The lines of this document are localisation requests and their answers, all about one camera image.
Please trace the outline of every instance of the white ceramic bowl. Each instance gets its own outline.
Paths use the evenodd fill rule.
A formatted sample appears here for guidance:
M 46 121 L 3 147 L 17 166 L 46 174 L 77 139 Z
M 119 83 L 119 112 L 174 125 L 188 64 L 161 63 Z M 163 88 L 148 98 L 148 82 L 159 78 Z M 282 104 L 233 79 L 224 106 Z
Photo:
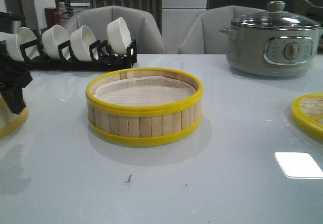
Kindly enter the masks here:
M 57 46 L 69 39 L 69 34 L 61 25 L 54 25 L 43 33 L 42 44 L 47 55 L 51 59 L 60 60 L 61 58 Z M 71 57 L 68 47 L 64 47 L 62 49 L 62 53 L 65 59 L 69 59 Z
M 30 30 L 27 27 L 20 28 L 20 31 L 18 34 L 13 34 L 9 36 L 8 39 L 6 40 L 6 47 L 7 47 L 9 56 L 15 61 L 23 62 L 24 58 L 22 57 L 22 54 L 20 51 L 20 45 L 33 41 L 35 39 L 37 38 L 35 34 L 32 32 L 32 30 Z M 39 51 L 37 46 L 35 45 L 27 48 L 26 55 L 27 57 L 29 57 L 29 59 L 33 59 L 39 56 Z
M 131 43 L 128 26 L 122 17 L 110 22 L 106 27 L 107 40 L 114 53 L 127 54 L 127 47 Z
M 95 35 L 88 26 L 82 26 L 71 34 L 71 47 L 75 57 L 80 61 L 92 61 L 89 46 L 96 42 Z M 98 59 L 97 50 L 93 50 L 93 56 Z

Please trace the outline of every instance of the glass lid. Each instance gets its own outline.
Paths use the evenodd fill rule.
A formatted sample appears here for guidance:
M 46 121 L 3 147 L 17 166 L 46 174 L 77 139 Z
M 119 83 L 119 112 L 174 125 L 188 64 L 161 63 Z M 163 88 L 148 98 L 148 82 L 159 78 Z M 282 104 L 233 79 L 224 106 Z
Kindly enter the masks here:
M 233 19 L 231 24 L 277 30 L 308 30 L 320 27 L 320 23 L 315 20 L 283 11 L 284 7 L 283 1 L 270 1 L 267 3 L 267 11 Z

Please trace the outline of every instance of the bamboo steamer basket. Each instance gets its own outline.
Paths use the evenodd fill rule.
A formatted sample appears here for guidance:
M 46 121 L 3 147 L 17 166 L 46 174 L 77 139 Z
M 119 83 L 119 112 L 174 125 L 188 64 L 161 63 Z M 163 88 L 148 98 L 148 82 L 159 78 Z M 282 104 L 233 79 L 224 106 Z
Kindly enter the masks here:
M 28 108 L 17 115 L 11 113 L 5 100 L 0 97 L 0 138 L 19 128 L 28 118 Z
M 150 76 L 184 82 L 195 92 L 180 101 L 152 106 L 119 105 L 94 97 L 102 85 Z M 202 116 L 202 84 L 196 77 L 179 70 L 131 68 L 110 72 L 89 83 L 86 98 L 89 123 L 94 133 L 126 146 L 147 147 L 175 142 L 195 131 Z
M 295 99 L 291 115 L 299 128 L 323 142 L 323 93 L 307 94 Z

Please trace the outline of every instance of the pot handle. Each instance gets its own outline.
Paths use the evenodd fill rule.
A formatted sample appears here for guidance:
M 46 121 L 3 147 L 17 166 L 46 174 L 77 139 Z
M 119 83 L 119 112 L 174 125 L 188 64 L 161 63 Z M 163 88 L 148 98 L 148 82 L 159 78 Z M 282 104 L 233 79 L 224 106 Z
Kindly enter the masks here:
M 219 32 L 222 32 L 222 33 L 224 33 L 224 34 L 227 34 L 227 35 L 228 35 L 228 37 L 229 37 L 231 40 L 235 40 L 235 39 L 236 39 L 236 37 L 237 37 L 237 31 L 232 30 L 232 29 L 230 29 L 229 27 L 225 27 L 225 26 L 223 26 L 223 27 L 221 27 L 221 28 L 219 29 Z

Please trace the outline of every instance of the counter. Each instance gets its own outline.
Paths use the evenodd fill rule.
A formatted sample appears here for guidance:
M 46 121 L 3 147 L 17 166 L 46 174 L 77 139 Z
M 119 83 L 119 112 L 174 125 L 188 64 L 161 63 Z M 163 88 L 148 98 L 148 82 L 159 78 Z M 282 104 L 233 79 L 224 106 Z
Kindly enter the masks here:
M 87 119 L 85 89 L 101 73 L 33 71 L 29 118 L 0 139 L 0 223 L 323 222 L 323 179 L 289 178 L 275 158 L 307 153 L 323 169 L 323 144 L 290 117 L 296 97 L 322 92 L 323 57 L 292 78 L 236 71 L 224 55 L 138 55 L 135 66 L 198 77 L 200 127 L 159 147 L 111 144 Z

